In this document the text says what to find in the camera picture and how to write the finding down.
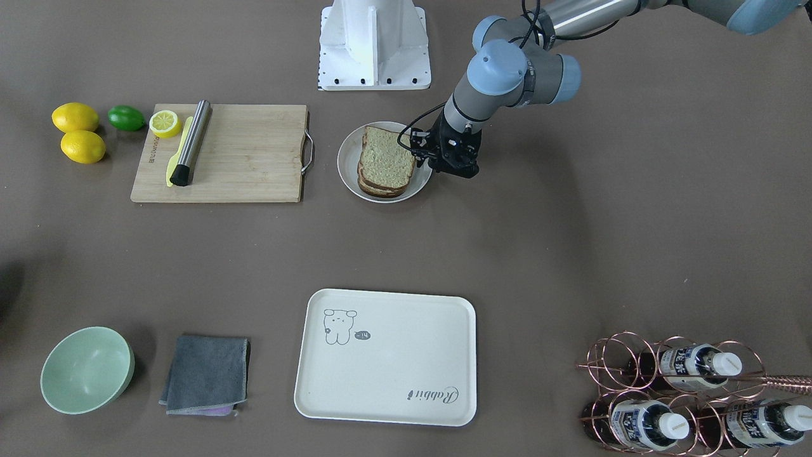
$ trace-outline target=towel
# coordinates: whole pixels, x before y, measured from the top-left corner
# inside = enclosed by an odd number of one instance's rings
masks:
[[[246,399],[248,339],[183,335],[158,403],[167,414],[228,416]]]

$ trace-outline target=bread slice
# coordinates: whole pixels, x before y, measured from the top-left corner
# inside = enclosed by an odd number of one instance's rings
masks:
[[[358,186],[376,197],[401,195],[414,172],[412,153],[397,143],[398,133],[366,126],[358,161]]]

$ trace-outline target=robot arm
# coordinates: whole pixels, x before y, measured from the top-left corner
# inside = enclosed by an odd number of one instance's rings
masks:
[[[487,17],[473,34],[477,54],[451,97],[440,106],[443,112],[431,130],[423,132],[413,128],[410,147],[401,145],[417,157],[418,166],[427,160],[436,172],[473,177],[479,172],[477,156],[482,126],[500,107],[566,102],[575,96],[581,85],[581,68],[573,57],[549,52],[560,42],[582,39],[583,33],[607,25],[611,27],[644,8],[666,5],[686,7],[731,30],[751,35],[778,24],[803,3],[799,4],[798,0],[557,0],[546,10],[537,2],[533,11],[525,9],[525,13],[514,20]]]

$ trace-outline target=mint green bowl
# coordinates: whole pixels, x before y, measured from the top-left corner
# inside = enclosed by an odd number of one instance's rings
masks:
[[[84,414],[115,400],[132,379],[135,357],[107,327],[87,327],[63,339],[45,360],[42,397],[65,414]]]

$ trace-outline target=plate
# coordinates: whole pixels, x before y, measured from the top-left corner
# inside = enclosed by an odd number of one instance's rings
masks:
[[[396,133],[400,133],[400,131],[406,127],[405,125],[397,122],[382,120],[361,125],[344,139],[344,142],[341,143],[341,147],[339,148],[339,174],[341,175],[341,181],[344,181],[344,185],[347,186],[347,189],[350,189],[355,195],[363,198],[364,200],[375,203],[403,202],[403,200],[420,192],[420,189],[423,189],[425,183],[429,182],[429,178],[431,178],[432,170],[426,163],[424,163],[420,168],[414,168],[412,179],[409,180],[406,190],[397,197],[375,197],[373,195],[366,194],[363,190],[361,190],[360,187],[358,187],[358,161],[361,160],[361,143],[364,140],[364,127],[367,125],[383,128],[384,130],[389,130],[390,132]],[[408,135],[409,131],[404,134],[405,141],[408,141]]]
[[[477,410],[471,303],[319,290],[304,319],[294,403],[314,419],[467,424]]]

